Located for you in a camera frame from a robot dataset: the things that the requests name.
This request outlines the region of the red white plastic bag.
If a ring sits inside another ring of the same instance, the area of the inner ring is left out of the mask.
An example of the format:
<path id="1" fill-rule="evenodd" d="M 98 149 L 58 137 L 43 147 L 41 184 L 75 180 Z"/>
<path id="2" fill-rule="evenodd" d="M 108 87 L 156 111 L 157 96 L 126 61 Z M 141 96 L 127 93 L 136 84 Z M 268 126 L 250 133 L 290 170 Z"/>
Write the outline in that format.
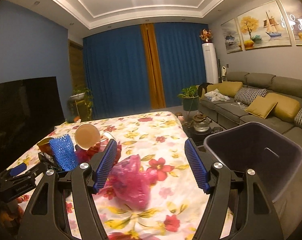
<path id="1" fill-rule="evenodd" d="M 90 147 L 88 150 L 82 149 L 80 146 L 75 146 L 75 155 L 79 163 L 89 162 L 95 154 L 103 152 L 105 150 L 109 140 L 106 139 L 102 142 L 96 143 L 94 146 Z M 117 155 L 113 165 L 116 165 L 121 157 L 122 145 L 120 142 L 117 143 Z"/>

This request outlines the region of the white red apple cup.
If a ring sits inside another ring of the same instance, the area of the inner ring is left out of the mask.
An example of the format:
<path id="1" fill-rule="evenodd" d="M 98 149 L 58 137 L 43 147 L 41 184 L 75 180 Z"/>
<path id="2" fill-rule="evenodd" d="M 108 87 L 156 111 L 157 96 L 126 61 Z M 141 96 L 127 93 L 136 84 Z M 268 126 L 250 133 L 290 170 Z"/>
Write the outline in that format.
<path id="1" fill-rule="evenodd" d="M 88 150 L 98 142 L 106 139 L 116 140 L 109 132 L 100 132 L 99 129 L 93 124 L 81 124 L 74 134 L 75 145 L 80 146 L 84 150 Z"/>

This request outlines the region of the small red gold cup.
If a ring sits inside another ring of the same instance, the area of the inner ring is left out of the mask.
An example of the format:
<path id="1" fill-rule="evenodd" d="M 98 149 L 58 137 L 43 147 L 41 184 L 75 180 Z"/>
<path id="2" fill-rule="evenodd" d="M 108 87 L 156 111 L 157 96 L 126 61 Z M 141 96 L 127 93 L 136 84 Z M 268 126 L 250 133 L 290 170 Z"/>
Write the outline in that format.
<path id="1" fill-rule="evenodd" d="M 52 140 L 52 139 L 53 139 L 53 137 L 46 137 L 46 138 L 42 139 L 41 141 L 39 141 L 37 143 L 39 150 L 48 155 L 53 155 L 53 151 L 52 151 L 52 149 L 50 147 L 50 143 L 49 143 L 50 140 Z"/>

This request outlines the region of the pink plastic bag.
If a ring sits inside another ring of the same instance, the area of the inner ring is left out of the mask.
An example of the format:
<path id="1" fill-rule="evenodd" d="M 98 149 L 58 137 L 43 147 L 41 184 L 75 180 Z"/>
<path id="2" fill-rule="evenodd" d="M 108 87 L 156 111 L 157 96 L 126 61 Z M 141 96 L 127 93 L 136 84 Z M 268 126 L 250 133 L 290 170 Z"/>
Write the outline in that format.
<path id="1" fill-rule="evenodd" d="M 140 156 L 131 155 L 111 170 L 108 179 L 116 197 L 131 209 L 144 210 L 151 198 L 151 185 L 158 180 L 156 170 L 141 171 Z"/>

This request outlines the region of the blue foam net sleeve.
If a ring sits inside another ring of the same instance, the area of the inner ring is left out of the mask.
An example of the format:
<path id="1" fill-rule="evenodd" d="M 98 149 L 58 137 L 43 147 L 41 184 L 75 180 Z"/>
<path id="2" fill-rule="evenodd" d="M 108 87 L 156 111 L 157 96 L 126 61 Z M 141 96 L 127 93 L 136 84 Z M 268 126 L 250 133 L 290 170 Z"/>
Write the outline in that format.
<path id="1" fill-rule="evenodd" d="M 78 166 L 72 139 L 69 134 L 53 138 L 49 141 L 54 158 L 61 169 L 71 171 Z"/>

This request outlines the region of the dark plastic trash bin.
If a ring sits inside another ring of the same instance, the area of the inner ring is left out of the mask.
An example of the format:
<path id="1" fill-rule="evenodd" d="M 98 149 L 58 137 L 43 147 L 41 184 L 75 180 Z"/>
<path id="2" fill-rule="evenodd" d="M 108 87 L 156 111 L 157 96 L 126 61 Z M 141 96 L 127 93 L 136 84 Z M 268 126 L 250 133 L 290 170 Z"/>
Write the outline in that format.
<path id="1" fill-rule="evenodd" d="M 259 122 L 212 134 L 204 147 L 230 170 L 254 170 L 273 202 L 284 195 L 302 166 L 301 146 Z"/>

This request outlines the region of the black crumpled wrapper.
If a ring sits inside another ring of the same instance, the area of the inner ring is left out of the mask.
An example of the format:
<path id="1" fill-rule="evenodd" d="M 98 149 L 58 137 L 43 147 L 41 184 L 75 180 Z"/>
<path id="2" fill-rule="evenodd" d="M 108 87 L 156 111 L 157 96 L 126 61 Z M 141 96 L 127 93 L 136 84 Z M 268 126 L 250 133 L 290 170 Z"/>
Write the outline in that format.
<path id="1" fill-rule="evenodd" d="M 54 157 L 45 153 L 45 152 L 39 152 L 38 158 L 41 163 L 44 163 L 48 169 L 53 169 L 56 172 L 62 172 L 63 169 L 58 165 L 58 163 L 55 161 Z"/>

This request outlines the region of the floral tablecloth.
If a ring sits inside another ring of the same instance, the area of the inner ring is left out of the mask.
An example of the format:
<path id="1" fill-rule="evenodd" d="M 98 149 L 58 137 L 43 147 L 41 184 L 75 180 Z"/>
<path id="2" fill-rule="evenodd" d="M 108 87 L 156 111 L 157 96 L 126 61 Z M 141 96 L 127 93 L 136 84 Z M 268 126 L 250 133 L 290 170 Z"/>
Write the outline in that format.
<path id="1" fill-rule="evenodd" d="M 209 196 L 199 189 L 185 155 L 186 133 L 172 112 L 88 122 L 120 150 L 119 172 L 129 193 L 149 194 L 143 207 L 108 180 L 93 195 L 109 239 L 192 239 Z"/>

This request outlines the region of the dark coffee table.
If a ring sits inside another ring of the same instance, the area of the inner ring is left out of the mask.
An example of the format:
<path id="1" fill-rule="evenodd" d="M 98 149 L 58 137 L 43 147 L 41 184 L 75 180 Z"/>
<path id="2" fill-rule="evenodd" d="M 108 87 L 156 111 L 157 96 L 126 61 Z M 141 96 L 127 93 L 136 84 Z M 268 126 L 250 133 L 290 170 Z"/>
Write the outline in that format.
<path id="1" fill-rule="evenodd" d="M 192 138 L 192 140 L 197 146 L 203 145 L 204 139 L 209 135 L 219 133 L 225 130 L 224 128 L 222 128 L 222 126 L 218 125 L 216 122 L 212 121 L 209 117 L 207 117 L 210 120 L 209 130 L 204 133 L 197 132 L 193 127 L 193 117 L 191 117 L 190 119 L 187 119 L 186 117 L 184 118 L 185 122 L 182 124 L 182 129 L 186 133 L 187 137 Z"/>

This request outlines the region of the glass teapot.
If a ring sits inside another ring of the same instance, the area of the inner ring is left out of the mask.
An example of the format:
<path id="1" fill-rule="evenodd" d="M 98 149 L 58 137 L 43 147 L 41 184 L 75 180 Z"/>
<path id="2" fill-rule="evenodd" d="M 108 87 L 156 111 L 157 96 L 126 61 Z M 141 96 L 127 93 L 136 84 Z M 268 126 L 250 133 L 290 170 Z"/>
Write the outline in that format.
<path id="1" fill-rule="evenodd" d="M 204 133 L 210 128 L 210 120 L 206 115 L 198 113 L 193 116 L 193 127 L 197 132 Z"/>

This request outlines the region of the small figurine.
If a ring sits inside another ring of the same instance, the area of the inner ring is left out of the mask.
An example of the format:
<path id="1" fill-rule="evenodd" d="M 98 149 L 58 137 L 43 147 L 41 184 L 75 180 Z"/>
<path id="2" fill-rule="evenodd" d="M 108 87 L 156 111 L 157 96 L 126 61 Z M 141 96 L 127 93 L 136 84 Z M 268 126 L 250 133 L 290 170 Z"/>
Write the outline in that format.
<path id="1" fill-rule="evenodd" d="M 180 123 L 183 124 L 185 122 L 184 115 L 181 112 L 176 112 L 175 116 L 178 118 L 178 120 L 180 121 Z"/>

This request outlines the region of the black television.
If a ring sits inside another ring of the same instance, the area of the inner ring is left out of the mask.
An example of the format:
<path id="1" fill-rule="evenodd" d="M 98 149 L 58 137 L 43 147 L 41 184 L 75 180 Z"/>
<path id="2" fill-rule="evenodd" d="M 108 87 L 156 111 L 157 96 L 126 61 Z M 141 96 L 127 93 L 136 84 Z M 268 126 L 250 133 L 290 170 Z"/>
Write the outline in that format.
<path id="1" fill-rule="evenodd" d="M 56 77 L 0 83 L 0 172 L 64 120 Z"/>

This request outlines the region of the plant on wooden stand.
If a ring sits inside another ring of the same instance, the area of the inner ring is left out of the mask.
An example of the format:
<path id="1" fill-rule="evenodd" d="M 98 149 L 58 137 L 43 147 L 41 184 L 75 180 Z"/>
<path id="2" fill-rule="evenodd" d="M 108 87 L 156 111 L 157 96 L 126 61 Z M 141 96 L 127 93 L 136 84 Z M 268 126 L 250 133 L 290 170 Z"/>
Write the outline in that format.
<path id="1" fill-rule="evenodd" d="M 93 110 L 92 92 L 86 87 L 74 89 L 73 94 L 68 99 L 68 108 L 75 121 L 91 121 Z"/>

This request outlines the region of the potted green plant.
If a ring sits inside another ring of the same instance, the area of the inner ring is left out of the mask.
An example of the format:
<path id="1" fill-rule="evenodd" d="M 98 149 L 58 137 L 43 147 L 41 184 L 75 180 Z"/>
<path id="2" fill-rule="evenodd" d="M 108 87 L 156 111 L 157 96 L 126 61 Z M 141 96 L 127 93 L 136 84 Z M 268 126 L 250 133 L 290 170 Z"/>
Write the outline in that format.
<path id="1" fill-rule="evenodd" d="M 199 95 L 196 86 L 190 86 L 182 89 L 178 94 L 178 97 L 182 100 L 184 111 L 191 112 L 198 110 Z"/>

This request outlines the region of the white cloth on sofa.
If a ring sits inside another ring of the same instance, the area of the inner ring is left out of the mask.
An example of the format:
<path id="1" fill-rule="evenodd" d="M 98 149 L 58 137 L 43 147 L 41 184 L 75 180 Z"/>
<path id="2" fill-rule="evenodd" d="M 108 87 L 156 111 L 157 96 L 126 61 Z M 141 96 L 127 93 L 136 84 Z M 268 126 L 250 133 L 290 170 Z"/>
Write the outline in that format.
<path id="1" fill-rule="evenodd" d="M 218 89 L 207 92 L 204 95 L 204 97 L 207 98 L 208 100 L 210 100 L 211 102 L 215 102 L 215 101 L 226 102 L 226 101 L 230 100 L 230 98 L 228 96 L 225 96 L 225 95 L 221 94 Z"/>

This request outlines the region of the orange curtain strip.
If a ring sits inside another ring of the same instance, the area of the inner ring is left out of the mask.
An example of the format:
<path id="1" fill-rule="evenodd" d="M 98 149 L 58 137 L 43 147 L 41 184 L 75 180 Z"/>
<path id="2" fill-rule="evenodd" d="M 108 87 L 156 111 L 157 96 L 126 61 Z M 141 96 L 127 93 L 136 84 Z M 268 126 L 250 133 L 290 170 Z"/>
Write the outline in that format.
<path id="1" fill-rule="evenodd" d="M 166 100 L 154 25 L 141 24 L 140 31 L 144 45 L 151 108 L 165 108 Z"/>

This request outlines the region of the yellow cushion far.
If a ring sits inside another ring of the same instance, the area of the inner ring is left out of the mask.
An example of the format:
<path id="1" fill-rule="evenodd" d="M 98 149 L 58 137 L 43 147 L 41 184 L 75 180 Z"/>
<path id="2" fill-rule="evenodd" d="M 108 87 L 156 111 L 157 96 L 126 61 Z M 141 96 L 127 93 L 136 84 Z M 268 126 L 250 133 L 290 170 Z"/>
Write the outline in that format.
<path id="1" fill-rule="evenodd" d="M 224 96 L 234 98 L 237 92 L 243 87 L 242 82 L 224 81 L 222 83 L 207 86 L 207 92 L 219 90 Z"/>

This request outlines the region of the yellow cushion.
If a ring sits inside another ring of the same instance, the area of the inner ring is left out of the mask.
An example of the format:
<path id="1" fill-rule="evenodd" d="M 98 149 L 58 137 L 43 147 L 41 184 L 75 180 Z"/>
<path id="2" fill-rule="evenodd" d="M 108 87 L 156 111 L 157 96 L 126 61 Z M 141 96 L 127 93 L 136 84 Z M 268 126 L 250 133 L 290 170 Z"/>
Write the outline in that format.
<path id="1" fill-rule="evenodd" d="M 265 98 L 272 103 L 276 103 L 271 111 L 273 116 L 285 122 L 294 122 L 295 116 L 301 108 L 297 100 L 276 93 L 268 93 Z"/>
<path id="2" fill-rule="evenodd" d="M 255 100 L 245 109 L 246 113 L 252 114 L 261 119 L 266 119 L 271 111 L 276 107 L 277 101 L 270 99 L 267 96 L 258 96 Z"/>
<path id="3" fill-rule="evenodd" d="M 222 83 L 207 86 L 207 92 L 219 90 L 224 96 L 234 98 L 237 92 L 243 87 L 242 82 L 224 81 Z"/>

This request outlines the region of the patterned cushion far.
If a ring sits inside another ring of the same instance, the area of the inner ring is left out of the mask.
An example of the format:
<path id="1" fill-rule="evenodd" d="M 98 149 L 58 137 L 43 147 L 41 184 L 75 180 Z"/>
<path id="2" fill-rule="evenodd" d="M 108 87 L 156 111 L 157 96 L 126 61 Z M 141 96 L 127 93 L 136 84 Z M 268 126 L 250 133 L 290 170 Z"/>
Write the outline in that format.
<path id="1" fill-rule="evenodd" d="M 250 105 L 258 96 L 265 97 L 267 95 L 266 89 L 255 88 L 241 88 L 235 95 L 236 102 L 240 102 L 244 105 Z"/>

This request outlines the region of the yellow cushion front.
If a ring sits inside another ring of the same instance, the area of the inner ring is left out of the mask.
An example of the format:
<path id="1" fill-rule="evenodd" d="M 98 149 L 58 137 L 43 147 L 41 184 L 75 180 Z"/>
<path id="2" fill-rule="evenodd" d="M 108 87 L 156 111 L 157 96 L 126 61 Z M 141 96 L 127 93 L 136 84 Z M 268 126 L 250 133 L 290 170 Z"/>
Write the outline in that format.
<path id="1" fill-rule="evenodd" d="M 270 99 L 267 96 L 258 96 L 255 100 L 245 109 L 246 113 L 252 114 L 261 119 L 266 119 L 271 111 L 276 107 L 277 101 Z"/>

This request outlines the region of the white standing air conditioner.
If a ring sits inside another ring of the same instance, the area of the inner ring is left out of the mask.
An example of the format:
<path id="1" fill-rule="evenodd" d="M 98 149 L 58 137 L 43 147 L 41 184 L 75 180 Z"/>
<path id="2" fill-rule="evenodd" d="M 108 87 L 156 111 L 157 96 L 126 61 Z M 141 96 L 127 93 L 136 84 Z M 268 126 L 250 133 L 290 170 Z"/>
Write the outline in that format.
<path id="1" fill-rule="evenodd" d="M 206 71 L 206 81 L 208 83 L 218 83 L 218 64 L 216 57 L 216 50 L 213 43 L 202 44 L 205 71 Z"/>

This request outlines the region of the blue curtain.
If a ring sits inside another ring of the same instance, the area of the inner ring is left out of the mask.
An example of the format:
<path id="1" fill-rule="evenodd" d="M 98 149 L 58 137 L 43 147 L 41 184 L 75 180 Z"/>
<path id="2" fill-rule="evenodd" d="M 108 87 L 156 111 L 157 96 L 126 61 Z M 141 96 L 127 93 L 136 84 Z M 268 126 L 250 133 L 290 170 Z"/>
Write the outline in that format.
<path id="1" fill-rule="evenodd" d="M 155 23 L 166 107 L 178 106 L 182 89 L 206 81 L 201 23 Z M 84 38 L 86 82 L 93 117 L 112 118 L 150 111 L 148 73 L 140 25 Z"/>

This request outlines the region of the grey sectional sofa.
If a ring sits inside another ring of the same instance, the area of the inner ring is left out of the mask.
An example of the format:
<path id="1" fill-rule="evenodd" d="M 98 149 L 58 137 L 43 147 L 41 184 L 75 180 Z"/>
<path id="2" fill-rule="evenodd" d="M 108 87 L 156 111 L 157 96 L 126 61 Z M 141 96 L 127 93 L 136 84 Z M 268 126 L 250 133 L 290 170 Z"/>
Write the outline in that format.
<path id="1" fill-rule="evenodd" d="M 223 128 L 260 122 L 302 147 L 302 80 L 230 72 L 201 91 L 200 113 Z"/>

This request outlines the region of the yellow cushion back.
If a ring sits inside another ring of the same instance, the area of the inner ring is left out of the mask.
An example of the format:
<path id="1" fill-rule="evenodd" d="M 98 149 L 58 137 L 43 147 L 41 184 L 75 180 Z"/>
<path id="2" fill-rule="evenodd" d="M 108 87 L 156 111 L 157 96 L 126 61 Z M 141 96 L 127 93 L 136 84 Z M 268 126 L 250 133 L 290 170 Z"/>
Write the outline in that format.
<path id="1" fill-rule="evenodd" d="M 268 93 L 265 98 L 272 103 L 276 103 L 271 111 L 273 116 L 285 122 L 294 122 L 295 116 L 301 108 L 297 100 L 276 93 Z"/>

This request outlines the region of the wooden door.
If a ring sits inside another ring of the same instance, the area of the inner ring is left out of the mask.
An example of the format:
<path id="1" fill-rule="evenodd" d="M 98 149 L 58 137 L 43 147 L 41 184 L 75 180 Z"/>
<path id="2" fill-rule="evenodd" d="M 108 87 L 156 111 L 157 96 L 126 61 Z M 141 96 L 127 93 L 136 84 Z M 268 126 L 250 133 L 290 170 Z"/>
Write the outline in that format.
<path id="1" fill-rule="evenodd" d="M 83 47 L 80 44 L 68 40 L 69 67 L 71 71 L 73 89 L 86 87 L 82 50 Z"/>

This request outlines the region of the red flower decoration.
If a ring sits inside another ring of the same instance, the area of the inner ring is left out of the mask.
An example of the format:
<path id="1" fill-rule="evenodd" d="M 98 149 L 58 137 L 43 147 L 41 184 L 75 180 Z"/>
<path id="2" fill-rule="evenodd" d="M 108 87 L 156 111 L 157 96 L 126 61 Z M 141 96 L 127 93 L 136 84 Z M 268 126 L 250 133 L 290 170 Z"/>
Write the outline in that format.
<path id="1" fill-rule="evenodd" d="M 200 37 L 200 39 L 201 39 L 204 43 L 211 43 L 211 42 L 212 42 L 213 35 L 212 35 L 212 33 L 211 33 L 210 30 L 203 29 L 203 30 L 200 32 L 199 37 Z"/>

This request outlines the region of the left landscape painting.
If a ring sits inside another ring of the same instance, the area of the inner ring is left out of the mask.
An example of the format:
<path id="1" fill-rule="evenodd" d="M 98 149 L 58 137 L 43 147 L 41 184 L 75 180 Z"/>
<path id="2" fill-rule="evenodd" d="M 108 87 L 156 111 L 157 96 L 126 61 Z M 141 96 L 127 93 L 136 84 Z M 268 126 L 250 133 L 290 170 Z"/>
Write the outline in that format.
<path id="1" fill-rule="evenodd" d="M 230 54 L 237 51 L 242 51 L 236 20 L 233 18 L 223 23 L 221 25 L 221 29 L 223 32 L 226 53 Z"/>

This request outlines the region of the tree and ship painting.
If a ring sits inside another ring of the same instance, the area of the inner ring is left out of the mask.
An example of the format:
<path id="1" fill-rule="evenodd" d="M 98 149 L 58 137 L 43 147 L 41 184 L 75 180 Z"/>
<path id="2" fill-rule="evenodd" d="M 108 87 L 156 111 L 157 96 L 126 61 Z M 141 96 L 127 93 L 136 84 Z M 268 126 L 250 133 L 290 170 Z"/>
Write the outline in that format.
<path id="1" fill-rule="evenodd" d="M 245 50 L 291 46 L 284 16 L 275 0 L 237 16 Z"/>

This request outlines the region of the right purple painting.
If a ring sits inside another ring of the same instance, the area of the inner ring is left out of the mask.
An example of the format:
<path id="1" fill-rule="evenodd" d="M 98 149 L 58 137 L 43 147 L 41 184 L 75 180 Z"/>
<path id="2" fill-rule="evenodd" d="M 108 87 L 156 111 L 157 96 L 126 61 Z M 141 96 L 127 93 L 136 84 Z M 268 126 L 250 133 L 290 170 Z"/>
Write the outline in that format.
<path id="1" fill-rule="evenodd" d="M 300 0 L 280 0 L 286 13 L 295 43 L 302 46 L 302 3 Z"/>

